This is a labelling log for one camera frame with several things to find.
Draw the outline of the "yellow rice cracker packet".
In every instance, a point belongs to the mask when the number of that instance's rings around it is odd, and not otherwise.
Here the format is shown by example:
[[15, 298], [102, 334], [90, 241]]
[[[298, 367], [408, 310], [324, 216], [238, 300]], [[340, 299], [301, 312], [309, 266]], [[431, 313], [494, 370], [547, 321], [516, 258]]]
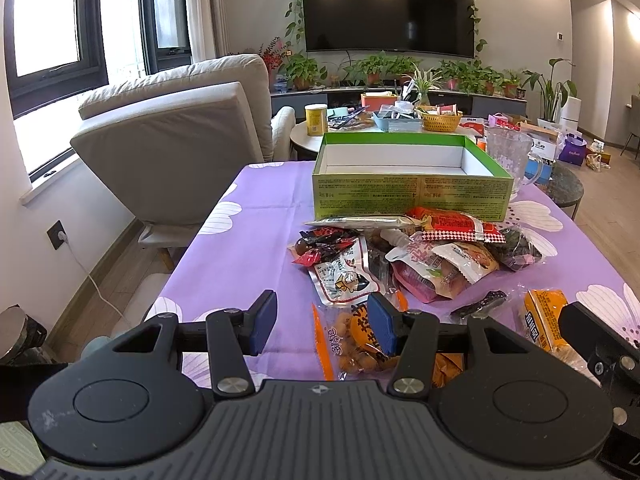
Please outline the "yellow rice cracker packet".
[[518, 327], [527, 340], [596, 382], [586, 361], [560, 333], [559, 316], [566, 305], [559, 289], [529, 289], [518, 310]]

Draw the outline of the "tan salted biscuit packet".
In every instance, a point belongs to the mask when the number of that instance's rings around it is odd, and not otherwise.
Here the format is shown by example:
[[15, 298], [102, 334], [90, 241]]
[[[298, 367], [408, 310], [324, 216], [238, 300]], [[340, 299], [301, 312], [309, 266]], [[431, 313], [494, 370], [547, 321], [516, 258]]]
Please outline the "tan salted biscuit packet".
[[470, 284], [499, 269], [498, 261], [484, 245], [450, 242], [435, 246], [432, 252], [452, 264]]

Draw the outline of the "red checkered snack packet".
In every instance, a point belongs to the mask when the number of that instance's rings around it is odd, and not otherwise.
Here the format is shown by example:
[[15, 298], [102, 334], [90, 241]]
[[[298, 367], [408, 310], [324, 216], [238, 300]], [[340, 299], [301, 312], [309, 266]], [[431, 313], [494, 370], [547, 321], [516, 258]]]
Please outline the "red checkered snack packet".
[[459, 211], [436, 208], [414, 207], [408, 217], [418, 222], [418, 227], [426, 240], [434, 242], [470, 242], [503, 244], [504, 235], [491, 222]]

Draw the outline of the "black strip snack packet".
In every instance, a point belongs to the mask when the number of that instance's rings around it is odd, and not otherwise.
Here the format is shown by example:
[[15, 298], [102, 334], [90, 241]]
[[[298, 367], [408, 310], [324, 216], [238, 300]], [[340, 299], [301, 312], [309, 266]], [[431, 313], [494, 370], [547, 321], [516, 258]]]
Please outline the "black strip snack packet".
[[492, 310], [502, 306], [507, 299], [508, 295], [502, 290], [492, 290], [481, 300], [453, 310], [450, 313], [451, 321], [465, 324], [470, 318], [487, 318]]

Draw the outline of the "red black candy packet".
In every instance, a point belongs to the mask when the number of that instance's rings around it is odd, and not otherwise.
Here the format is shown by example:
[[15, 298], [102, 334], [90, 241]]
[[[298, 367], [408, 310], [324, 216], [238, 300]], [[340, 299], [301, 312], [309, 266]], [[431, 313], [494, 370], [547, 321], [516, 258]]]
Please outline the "red black candy packet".
[[335, 260], [342, 252], [358, 240], [355, 230], [320, 226], [309, 231], [300, 231], [299, 238], [291, 247], [293, 262], [310, 268], [319, 263]]

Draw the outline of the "silver long snack stick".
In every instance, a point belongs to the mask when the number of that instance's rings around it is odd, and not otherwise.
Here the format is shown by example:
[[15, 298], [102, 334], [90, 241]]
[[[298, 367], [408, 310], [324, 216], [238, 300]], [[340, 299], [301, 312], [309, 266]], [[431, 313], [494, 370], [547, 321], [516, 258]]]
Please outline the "silver long snack stick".
[[364, 216], [364, 217], [333, 217], [305, 222], [305, 226], [314, 228], [339, 228], [351, 230], [375, 229], [419, 229], [421, 222], [408, 216]]

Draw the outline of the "dark seaweed snack packet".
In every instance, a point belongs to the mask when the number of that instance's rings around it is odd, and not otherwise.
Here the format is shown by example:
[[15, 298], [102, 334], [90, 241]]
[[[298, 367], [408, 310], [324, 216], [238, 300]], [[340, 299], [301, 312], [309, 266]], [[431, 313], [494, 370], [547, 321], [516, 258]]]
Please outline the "dark seaweed snack packet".
[[500, 230], [504, 242], [491, 244], [489, 250], [498, 263], [512, 272], [518, 272], [540, 263], [544, 256], [517, 226], [506, 226]]

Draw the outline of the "round dark side table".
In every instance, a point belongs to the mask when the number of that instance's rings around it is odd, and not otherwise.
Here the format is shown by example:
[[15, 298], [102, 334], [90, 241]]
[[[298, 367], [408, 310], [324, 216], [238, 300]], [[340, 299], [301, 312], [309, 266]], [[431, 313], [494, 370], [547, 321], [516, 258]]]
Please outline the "round dark side table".
[[584, 197], [582, 181], [570, 170], [570, 166], [564, 162], [557, 162], [551, 170], [551, 176], [546, 194], [561, 209], [574, 220]]

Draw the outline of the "purple gift bag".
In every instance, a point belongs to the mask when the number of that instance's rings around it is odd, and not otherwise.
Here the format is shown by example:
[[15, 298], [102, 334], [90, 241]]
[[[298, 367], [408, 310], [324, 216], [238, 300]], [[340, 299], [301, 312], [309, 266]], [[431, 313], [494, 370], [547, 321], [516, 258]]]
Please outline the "purple gift bag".
[[574, 133], [564, 136], [564, 144], [558, 156], [561, 162], [567, 162], [574, 166], [582, 166], [587, 155], [587, 141]]

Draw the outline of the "clear glass pitcher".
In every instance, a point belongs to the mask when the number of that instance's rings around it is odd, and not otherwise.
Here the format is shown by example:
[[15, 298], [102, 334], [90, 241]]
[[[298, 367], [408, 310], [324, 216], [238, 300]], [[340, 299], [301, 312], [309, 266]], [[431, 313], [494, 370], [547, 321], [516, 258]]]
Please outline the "clear glass pitcher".
[[526, 185], [534, 184], [542, 174], [542, 160], [533, 153], [534, 139], [527, 133], [502, 127], [485, 130], [488, 155], [513, 179], [511, 198]]

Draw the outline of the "blue plastic tray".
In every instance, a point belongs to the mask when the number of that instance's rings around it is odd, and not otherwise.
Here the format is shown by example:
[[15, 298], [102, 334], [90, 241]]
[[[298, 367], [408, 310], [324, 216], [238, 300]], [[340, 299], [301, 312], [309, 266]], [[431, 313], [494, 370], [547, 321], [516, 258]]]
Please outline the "blue plastic tray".
[[382, 132], [421, 132], [420, 118], [394, 113], [373, 113], [375, 127]]

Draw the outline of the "woven yellow basket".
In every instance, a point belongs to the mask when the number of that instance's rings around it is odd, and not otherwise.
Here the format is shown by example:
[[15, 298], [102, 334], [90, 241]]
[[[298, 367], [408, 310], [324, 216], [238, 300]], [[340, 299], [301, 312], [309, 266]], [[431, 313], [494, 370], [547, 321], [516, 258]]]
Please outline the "woven yellow basket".
[[462, 114], [435, 114], [435, 113], [422, 113], [421, 122], [422, 127], [426, 131], [439, 132], [439, 133], [454, 133], [458, 125]]

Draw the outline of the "tall leafy floor plant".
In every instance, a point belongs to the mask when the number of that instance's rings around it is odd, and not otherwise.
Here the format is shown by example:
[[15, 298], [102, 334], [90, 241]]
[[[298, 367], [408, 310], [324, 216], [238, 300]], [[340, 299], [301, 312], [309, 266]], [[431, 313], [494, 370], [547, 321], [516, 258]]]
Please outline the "tall leafy floor plant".
[[549, 75], [534, 72], [533, 70], [523, 70], [524, 84], [530, 90], [537, 90], [539, 93], [539, 113], [538, 118], [545, 122], [555, 122], [556, 114], [568, 102], [569, 98], [576, 98], [577, 87], [574, 81], [556, 80], [554, 76], [555, 67], [559, 64], [567, 64], [574, 67], [574, 63], [568, 58], [550, 58]]

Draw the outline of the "red flower arrangement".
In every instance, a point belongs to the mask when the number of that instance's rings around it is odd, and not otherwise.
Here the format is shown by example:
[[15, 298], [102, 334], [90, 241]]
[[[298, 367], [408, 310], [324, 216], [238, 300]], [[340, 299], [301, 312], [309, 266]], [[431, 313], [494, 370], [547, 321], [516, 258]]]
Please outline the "red flower arrangement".
[[258, 49], [258, 55], [267, 67], [270, 90], [274, 90], [277, 76], [286, 60], [292, 55], [291, 46], [280, 37], [274, 37], [269, 44], [262, 44]]

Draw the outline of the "wall power socket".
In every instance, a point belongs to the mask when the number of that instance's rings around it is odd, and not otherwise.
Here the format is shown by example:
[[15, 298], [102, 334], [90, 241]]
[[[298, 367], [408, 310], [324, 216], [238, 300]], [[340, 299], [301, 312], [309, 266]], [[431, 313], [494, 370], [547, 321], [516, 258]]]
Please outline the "wall power socket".
[[67, 235], [60, 220], [47, 229], [47, 237], [49, 237], [54, 250], [58, 250], [58, 248], [67, 242]]

